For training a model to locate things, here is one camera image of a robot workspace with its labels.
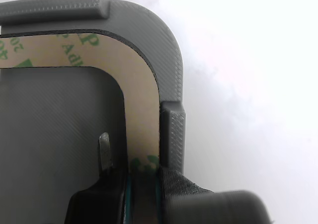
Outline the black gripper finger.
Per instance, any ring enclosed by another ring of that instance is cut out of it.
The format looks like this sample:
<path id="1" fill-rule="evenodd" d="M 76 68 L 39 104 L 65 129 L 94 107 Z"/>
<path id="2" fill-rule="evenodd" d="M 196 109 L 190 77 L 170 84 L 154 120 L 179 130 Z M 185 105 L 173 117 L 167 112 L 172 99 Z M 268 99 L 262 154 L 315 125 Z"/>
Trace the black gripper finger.
<path id="1" fill-rule="evenodd" d="M 166 167 L 157 172 L 158 219 L 161 224 L 269 224 L 263 201 L 238 190 L 213 192 Z"/>
<path id="2" fill-rule="evenodd" d="M 109 134 L 98 144 L 98 181 L 70 198 L 66 224 L 131 224 L 131 176 L 113 163 Z"/>

